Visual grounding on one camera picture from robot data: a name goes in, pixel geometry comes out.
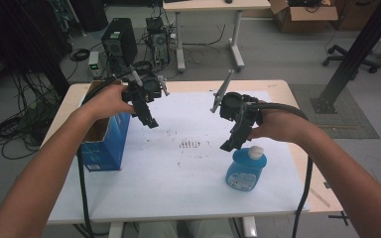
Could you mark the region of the open brown cardboard box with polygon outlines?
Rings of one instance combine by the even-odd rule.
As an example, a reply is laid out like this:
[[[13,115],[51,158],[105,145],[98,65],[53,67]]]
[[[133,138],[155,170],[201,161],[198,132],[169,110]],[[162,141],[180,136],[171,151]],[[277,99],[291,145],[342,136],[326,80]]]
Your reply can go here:
[[[273,20],[282,33],[318,33],[338,19],[330,0],[269,0]]]

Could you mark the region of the person's left hand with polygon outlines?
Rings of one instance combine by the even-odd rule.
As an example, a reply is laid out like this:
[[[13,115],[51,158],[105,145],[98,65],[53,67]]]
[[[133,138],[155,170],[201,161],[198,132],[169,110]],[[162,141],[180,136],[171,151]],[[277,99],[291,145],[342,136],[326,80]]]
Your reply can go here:
[[[127,89],[126,85],[109,85],[80,106],[79,110],[92,120],[110,117],[122,112],[134,114],[133,106],[126,103],[122,98],[122,93]]]

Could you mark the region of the small white power supply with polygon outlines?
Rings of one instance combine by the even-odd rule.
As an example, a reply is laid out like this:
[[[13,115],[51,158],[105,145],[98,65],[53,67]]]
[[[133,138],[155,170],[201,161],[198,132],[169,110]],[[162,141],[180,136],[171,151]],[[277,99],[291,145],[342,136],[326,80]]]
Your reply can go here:
[[[94,78],[101,75],[102,66],[99,59],[99,52],[91,52],[88,58],[88,67]]]

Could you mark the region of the open computer case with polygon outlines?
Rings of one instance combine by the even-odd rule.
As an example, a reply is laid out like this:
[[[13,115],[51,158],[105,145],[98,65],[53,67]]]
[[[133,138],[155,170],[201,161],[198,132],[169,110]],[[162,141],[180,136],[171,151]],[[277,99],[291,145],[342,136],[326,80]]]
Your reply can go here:
[[[146,24],[153,61],[162,68],[170,63],[168,31],[161,17],[147,18]]]

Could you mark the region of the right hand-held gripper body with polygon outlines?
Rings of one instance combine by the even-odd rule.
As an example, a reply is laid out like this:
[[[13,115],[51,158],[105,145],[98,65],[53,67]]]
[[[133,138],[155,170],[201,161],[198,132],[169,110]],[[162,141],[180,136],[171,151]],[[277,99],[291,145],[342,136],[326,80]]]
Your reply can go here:
[[[214,100],[210,111],[214,113],[217,108],[220,108],[220,117],[229,121],[234,121],[235,125],[230,130],[235,133],[243,126],[244,114],[249,110],[250,102],[243,100],[243,95],[238,92],[227,91],[227,87],[231,81],[231,76],[234,70],[228,71],[228,76],[225,78],[219,89],[213,93]]]

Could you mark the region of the person's right hand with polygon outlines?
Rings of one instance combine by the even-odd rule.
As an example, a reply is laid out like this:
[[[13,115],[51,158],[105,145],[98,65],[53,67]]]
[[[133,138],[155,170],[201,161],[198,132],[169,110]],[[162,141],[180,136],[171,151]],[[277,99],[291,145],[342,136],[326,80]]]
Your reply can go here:
[[[262,123],[251,130],[248,140],[266,137],[281,142],[295,142],[298,126],[304,122],[303,118],[278,109],[263,110],[262,119]]]

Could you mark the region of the white-legged background table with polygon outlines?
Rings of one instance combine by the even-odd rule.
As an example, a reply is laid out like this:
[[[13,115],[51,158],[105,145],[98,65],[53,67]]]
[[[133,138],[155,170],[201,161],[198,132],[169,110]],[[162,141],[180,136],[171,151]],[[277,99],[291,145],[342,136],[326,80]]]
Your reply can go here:
[[[177,44],[176,60],[177,70],[183,73],[186,70],[186,60],[184,54],[184,43],[182,38],[182,19],[187,12],[197,17],[231,12],[234,25],[232,37],[229,39],[229,47],[235,59],[236,69],[245,67],[243,57],[237,46],[242,15],[245,10],[265,10],[269,9],[269,0],[163,0],[163,8],[166,12],[175,14]]]

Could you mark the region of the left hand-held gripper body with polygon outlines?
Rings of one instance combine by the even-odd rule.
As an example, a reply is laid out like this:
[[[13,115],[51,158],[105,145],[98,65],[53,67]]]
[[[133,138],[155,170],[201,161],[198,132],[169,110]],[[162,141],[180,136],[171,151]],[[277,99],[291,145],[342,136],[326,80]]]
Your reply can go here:
[[[145,74],[141,77],[139,70],[129,66],[131,78],[127,79],[128,89],[122,93],[125,102],[152,102],[155,98],[161,98],[162,94],[170,95],[166,85],[166,79],[162,75],[155,75],[151,71],[141,69]]]

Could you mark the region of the blue cardboard box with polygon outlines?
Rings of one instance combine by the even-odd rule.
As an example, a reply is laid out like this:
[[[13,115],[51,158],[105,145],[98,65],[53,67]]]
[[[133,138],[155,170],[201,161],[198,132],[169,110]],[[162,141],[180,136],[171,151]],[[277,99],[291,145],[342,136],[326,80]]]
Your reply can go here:
[[[80,154],[90,172],[119,171],[131,115],[118,113],[97,120],[80,145]]]

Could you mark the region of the black computer tower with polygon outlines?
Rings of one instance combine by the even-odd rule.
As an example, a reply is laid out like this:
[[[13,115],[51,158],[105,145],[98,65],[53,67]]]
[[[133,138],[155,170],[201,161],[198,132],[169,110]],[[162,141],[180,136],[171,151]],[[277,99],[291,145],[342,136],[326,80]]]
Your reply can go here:
[[[114,18],[103,34],[101,42],[110,58],[120,59],[126,66],[134,62],[138,53],[130,18]]]

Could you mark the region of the black office chair base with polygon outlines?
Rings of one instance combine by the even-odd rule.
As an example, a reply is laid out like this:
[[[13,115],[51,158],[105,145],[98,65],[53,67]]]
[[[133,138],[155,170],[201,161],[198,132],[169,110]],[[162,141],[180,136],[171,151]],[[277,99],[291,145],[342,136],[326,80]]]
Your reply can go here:
[[[347,55],[347,50],[338,45],[333,45],[327,49],[326,52],[328,53],[328,56],[323,61],[323,66],[328,66],[331,61],[344,60]],[[369,73],[375,73],[381,67],[379,63],[369,59],[364,59],[361,63],[368,67]]]

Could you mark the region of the black tape cross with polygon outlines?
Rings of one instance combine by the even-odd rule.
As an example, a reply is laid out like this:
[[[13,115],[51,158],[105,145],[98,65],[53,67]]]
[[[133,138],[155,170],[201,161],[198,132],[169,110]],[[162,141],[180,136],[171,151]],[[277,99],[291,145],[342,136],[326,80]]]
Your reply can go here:
[[[340,219],[345,226],[349,225],[349,223],[348,223],[349,217],[345,214],[344,211],[340,211],[338,215],[331,214],[331,215],[328,216],[328,218],[329,219]]]

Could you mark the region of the grey floor mat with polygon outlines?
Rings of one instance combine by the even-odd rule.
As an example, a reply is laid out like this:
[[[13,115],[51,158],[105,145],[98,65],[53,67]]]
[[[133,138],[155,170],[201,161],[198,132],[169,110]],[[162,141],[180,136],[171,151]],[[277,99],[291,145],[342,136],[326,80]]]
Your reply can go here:
[[[323,84],[291,84],[290,89],[309,120],[333,139],[379,139],[379,135],[355,102],[343,89],[333,104],[332,113],[317,113],[311,100],[324,90]]]

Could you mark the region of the brown cabinet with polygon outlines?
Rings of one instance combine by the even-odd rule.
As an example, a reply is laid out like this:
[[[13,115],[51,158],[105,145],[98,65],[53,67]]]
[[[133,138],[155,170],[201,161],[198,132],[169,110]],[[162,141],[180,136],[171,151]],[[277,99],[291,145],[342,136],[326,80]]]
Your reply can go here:
[[[338,19],[331,25],[339,31],[360,31],[381,0],[331,0]]]

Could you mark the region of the black metal stand post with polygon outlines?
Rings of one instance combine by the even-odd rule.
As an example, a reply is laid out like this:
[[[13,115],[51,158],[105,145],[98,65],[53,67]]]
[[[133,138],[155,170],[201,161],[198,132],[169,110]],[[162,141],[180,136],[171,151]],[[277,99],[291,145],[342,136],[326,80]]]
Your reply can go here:
[[[333,104],[347,83],[356,76],[361,63],[381,39],[381,2],[340,63],[318,98],[311,99],[315,113],[333,114]]]

